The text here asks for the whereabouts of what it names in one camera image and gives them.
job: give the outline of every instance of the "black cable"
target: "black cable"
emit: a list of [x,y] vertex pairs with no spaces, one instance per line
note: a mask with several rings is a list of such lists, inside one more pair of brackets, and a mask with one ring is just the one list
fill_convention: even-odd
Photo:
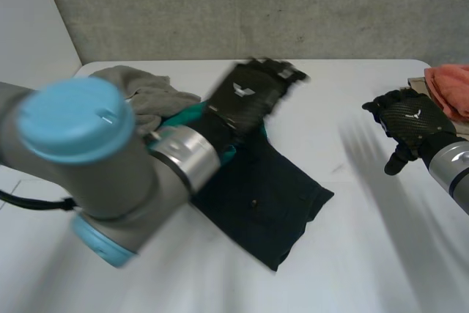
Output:
[[66,212],[73,210],[77,204],[73,198],[63,198],[60,202],[48,202],[41,201],[39,199],[29,199],[22,198],[18,196],[13,196],[0,190],[0,200],[15,205],[16,207],[21,207],[30,210],[57,210],[61,209]]

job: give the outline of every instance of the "gray towel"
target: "gray towel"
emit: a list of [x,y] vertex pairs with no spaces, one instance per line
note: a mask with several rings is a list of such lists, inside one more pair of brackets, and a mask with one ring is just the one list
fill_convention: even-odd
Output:
[[113,83],[130,100],[136,115],[137,131],[141,136],[156,130],[162,117],[172,117],[200,102],[200,97],[179,92],[172,87],[168,76],[155,76],[133,67],[109,67],[91,76]]

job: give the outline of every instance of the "pink towel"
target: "pink towel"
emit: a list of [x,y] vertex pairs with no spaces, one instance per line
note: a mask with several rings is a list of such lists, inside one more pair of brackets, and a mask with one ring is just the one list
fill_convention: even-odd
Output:
[[442,65],[425,69],[433,100],[453,121],[469,121],[469,65]]

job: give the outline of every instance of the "gray wall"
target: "gray wall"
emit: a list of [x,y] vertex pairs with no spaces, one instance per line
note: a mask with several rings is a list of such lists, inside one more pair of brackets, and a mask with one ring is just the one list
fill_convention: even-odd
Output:
[[469,62],[469,0],[56,0],[83,63],[414,58]]

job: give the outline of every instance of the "black glove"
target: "black glove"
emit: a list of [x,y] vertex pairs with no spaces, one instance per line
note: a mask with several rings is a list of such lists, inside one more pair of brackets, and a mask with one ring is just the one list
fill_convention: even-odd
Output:
[[262,124],[293,83],[306,78],[289,62],[265,59],[238,64],[207,100],[204,113],[221,118],[240,141]]
[[386,93],[362,108],[398,143],[384,169],[388,175],[399,173],[409,161],[421,157],[419,149],[430,136],[442,132],[456,135],[456,128],[441,109],[413,89]]

